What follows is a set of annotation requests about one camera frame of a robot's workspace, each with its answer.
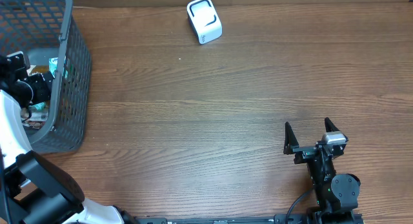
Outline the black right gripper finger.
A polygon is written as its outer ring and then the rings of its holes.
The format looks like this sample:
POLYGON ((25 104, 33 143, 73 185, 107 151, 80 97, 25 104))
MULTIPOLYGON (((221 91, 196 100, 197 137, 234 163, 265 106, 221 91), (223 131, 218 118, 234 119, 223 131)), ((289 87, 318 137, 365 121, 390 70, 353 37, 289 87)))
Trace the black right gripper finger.
POLYGON ((333 124, 333 122, 330 120, 329 117, 326 117, 324 122, 325 122, 326 132, 337 132, 337 131, 339 131, 339 129, 335 126, 335 124, 333 124))
POLYGON ((284 154, 293 154, 294 149, 299 148, 299 143, 296 139, 294 131, 289 122, 285 123, 285 143, 284 143, 284 154))

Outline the teal tissue pack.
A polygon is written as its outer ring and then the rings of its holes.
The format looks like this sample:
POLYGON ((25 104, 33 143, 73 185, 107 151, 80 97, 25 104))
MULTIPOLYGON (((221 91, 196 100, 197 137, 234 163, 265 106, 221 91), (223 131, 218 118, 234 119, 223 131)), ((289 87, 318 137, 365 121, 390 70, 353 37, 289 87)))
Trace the teal tissue pack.
MULTIPOLYGON (((48 60, 49 63, 49 71, 52 73, 52 75, 55 77, 55 73, 57 72, 57 63, 58 63, 58 58, 57 57, 53 57, 50 58, 48 60)), ((41 111, 42 109, 44 109, 46 107, 46 103, 42 102, 42 103, 38 103, 36 105, 33 105, 33 107, 37 110, 37 111, 41 111)))

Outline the brown Pantree snack pouch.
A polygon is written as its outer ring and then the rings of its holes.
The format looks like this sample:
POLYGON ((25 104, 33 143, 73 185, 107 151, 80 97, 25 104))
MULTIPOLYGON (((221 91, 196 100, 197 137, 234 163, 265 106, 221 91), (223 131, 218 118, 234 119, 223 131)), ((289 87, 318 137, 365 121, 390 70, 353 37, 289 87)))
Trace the brown Pantree snack pouch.
MULTIPOLYGON (((28 75, 43 74, 49 71, 48 66, 36 66, 31 65, 27 70, 28 75)), ((21 121, 24 127, 40 129, 46 123, 48 119, 50 102, 45 101, 36 105, 29 106, 28 108, 21 109, 21 121)))

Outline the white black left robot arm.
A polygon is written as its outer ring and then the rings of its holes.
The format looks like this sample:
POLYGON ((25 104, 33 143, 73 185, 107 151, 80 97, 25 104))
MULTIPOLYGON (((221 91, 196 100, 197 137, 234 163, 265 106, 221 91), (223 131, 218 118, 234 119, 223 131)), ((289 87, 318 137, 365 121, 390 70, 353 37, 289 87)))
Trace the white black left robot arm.
POLYGON ((85 195, 64 170, 35 152, 21 111, 50 99, 53 75, 29 76, 22 51, 1 56, 1 218, 23 224, 135 223, 116 206, 85 195))

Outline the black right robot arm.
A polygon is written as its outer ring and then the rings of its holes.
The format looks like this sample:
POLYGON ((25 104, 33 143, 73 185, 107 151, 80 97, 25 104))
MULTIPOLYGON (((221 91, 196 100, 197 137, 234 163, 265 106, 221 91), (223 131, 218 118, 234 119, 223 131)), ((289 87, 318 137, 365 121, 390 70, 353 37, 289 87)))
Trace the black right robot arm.
POLYGON ((295 164, 306 164, 312 188, 291 204, 284 222, 292 221, 294 207, 309 194, 314 193, 317 206, 307 209, 299 219, 302 223, 362 223, 358 208, 360 179, 353 174, 338 174, 333 160, 344 154, 348 137, 329 118, 324 119, 326 132, 313 146, 300 147, 290 123, 285 123, 283 153, 294 156, 295 164))

